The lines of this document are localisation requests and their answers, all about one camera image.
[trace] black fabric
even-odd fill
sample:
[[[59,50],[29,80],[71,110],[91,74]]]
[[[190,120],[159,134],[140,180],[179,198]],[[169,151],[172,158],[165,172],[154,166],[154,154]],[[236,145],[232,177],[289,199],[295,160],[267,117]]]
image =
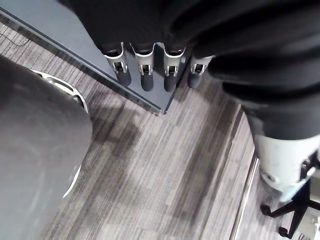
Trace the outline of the black fabric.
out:
[[[253,132],[287,140],[320,134],[320,0],[68,3],[97,46],[163,42],[167,50],[193,48],[196,58],[215,55],[208,71],[241,102]],[[166,91],[175,85],[164,79]]]

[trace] gray carpet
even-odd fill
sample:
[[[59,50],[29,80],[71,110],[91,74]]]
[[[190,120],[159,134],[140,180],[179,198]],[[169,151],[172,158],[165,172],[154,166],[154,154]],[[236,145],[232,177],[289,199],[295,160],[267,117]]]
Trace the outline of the gray carpet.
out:
[[[78,181],[43,239],[229,238],[254,146],[245,116],[218,83],[205,75],[196,90],[183,85],[168,114],[157,115],[0,22],[0,54],[75,86],[93,123]]]

